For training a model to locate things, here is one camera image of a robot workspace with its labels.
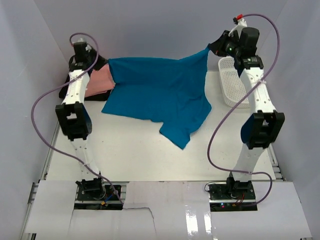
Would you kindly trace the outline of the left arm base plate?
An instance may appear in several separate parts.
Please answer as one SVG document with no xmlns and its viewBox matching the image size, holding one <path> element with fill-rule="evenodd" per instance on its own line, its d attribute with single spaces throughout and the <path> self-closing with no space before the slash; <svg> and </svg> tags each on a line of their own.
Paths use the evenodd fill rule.
<svg viewBox="0 0 320 240">
<path fill-rule="evenodd" d="M 83 179 L 75 183 L 77 185 L 75 210 L 121 211 L 123 209 L 123 204 L 117 197 L 117 195 L 121 197 L 121 185 L 116 184 L 113 188 L 101 178 Z"/>
</svg>

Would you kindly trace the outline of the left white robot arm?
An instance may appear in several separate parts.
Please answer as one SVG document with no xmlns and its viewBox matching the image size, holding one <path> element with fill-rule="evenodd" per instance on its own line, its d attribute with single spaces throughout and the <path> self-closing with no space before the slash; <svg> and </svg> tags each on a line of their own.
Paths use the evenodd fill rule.
<svg viewBox="0 0 320 240">
<path fill-rule="evenodd" d="M 74 56 L 69 60 L 69 82 L 65 97 L 55 107 L 55 113 L 62 133 L 68 138 L 80 159 L 82 180 L 76 184 L 83 193 L 95 200 L 106 196 L 106 187 L 101 177 L 94 178 L 92 172 L 100 173 L 89 148 L 89 135 L 93 126 L 84 106 L 85 93 L 90 81 L 91 71 L 85 72 L 96 60 L 97 52 L 83 39 L 72 44 Z"/>
</svg>

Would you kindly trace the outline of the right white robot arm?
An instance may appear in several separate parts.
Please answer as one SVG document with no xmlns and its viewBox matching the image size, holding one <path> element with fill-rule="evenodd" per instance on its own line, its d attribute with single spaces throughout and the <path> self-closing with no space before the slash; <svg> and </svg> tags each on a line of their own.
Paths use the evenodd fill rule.
<svg viewBox="0 0 320 240">
<path fill-rule="evenodd" d="M 226 195 L 236 200 L 252 187 L 252 174 L 263 152 L 273 143 L 285 121 L 271 102 L 264 83 L 264 65 L 256 54 L 260 36 L 258 29 L 225 30 L 208 48 L 219 57 L 230 56 L 244 85 L 250 116 L 240 130 L 242 149 L 233 170 L 226 180 Z"/>
</svg>

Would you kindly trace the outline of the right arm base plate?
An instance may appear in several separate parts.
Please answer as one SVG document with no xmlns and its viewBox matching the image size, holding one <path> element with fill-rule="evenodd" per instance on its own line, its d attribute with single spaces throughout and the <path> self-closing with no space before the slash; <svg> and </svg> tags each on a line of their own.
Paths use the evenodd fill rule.
<svg viewBox="0 0 320 240">
<path fill-rule="evenodd" d="M 218 212 L 255 212 L 258 210 L 253 186 L 231 192 L 226 183 L 208 182 L 204 191 L 209 194 L 209 208 Z"/>
</svg>

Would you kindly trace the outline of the blue t shirt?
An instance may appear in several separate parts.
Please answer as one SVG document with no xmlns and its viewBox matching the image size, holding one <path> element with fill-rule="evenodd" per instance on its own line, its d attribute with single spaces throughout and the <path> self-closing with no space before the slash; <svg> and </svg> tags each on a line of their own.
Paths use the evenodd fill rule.
<svg viewBox="0 0 320 240">
<path fill-rule="evenodd" d="M 183 150 L 212 110 L 205 94 L 208 55 L 205 48 L 181 59 L 111 58 L 115 87 L 102 113 L 162 123 L 159 133 Z"/>
</svg>

